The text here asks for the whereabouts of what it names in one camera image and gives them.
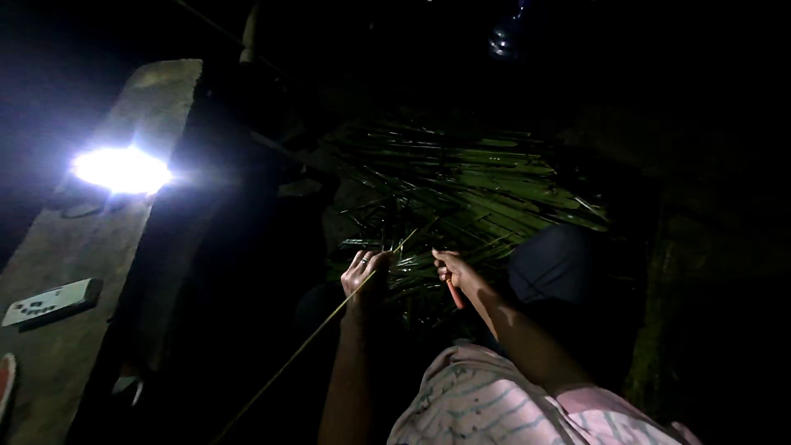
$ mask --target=finger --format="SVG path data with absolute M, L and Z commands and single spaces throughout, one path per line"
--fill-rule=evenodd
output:
M 431 249 L 431 254 L 434 255 L 434 258 L 437 258 L 438 260 L 443 260 L 443 261 L 445 260 L 445 258 L 448 257 L 448 255 L 453 255 L 454 257 L 458 257 L 459 256 L 459 253 L 455 252 L 453 250 Z
M 371 258 L 373 258 L 373 256 L 376 255 L 377 253 L 379 253 L 378 250 L 371 250 L 370 252 L 365 252 L 365 255 L 362 256 L 359 264 L 357 264 L 357 268 L 361 270 L 365 270 L 365 267 L 368 265 L 369 261 L 371 261 Z
M 368 263 L 368 267 L 365 268 L 365 273 L 371 273 L 378 268 L 386 268 L 388 264 L 390 264 L 390 257 L 392 256 L 393 252 L 385 251 L 380 252 L 374 255 L 371 258 L 371 261 Z
M 366 252 L 365 250 L 361 250 L 357 252 L 357 255 L 354 255 L 354 259 L 351 261 L 351 264 L 349 265 L 349 269 L 353 269 L 357 267 L 358 264 L 360 264 L 360 260 L 362 259 L 362 256 L 365 255 L 365 252 Z

